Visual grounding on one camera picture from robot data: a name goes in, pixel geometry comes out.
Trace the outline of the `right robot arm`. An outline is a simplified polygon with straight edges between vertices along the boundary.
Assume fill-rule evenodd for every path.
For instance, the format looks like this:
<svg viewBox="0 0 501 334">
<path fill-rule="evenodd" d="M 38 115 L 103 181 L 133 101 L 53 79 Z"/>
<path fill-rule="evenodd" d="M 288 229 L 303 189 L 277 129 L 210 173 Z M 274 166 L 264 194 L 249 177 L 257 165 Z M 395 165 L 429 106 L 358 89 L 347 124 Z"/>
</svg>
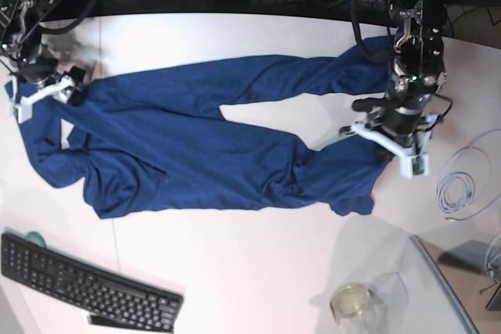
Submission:
<svg viewBox="0 0 501 334">
<path fill-rule="evenodd" d="M 31 119 L 34 104 L 43 99 L 76 105 L 84 98 L 85 69 L 72 66 L 60 73 L 59 60 L 42 38 L 72 31 L 90 15 L 98 0 L 88 0 L 65 27 L 43 27 L 45 18 L 62 2 L 1 0 L 1 63 L 12 77 L 9 108 L 20 124 Z"/>
</svg>

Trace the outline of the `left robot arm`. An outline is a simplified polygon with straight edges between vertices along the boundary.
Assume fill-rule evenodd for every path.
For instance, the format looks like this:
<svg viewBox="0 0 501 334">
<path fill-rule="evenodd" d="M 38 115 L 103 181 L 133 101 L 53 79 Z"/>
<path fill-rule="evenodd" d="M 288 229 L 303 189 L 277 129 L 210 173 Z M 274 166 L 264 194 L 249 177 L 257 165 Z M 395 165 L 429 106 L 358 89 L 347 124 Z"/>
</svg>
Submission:
<svg viewBox="0 0 501 334">
<path fill-rule="evenodd" d="M 386 63 L 388 84 L 384 97 L 354 101 L 353 111 L 364 121 L 343 127 L 343 135 L 358 135 L 378 144 L 385 159 L 396 156 L 404 178 L 427 175 L 426 145 L 444 115 L 424 112 L 439 96 L 447 79 L 443 28 L 445 0 L 386 0 L 396 26 L 390 48 L 371 52 L 365 45 L 356 15 L 358 0 L 351 0 L 351 25 L 359 51 L 372 63 Z"/>
</svg>

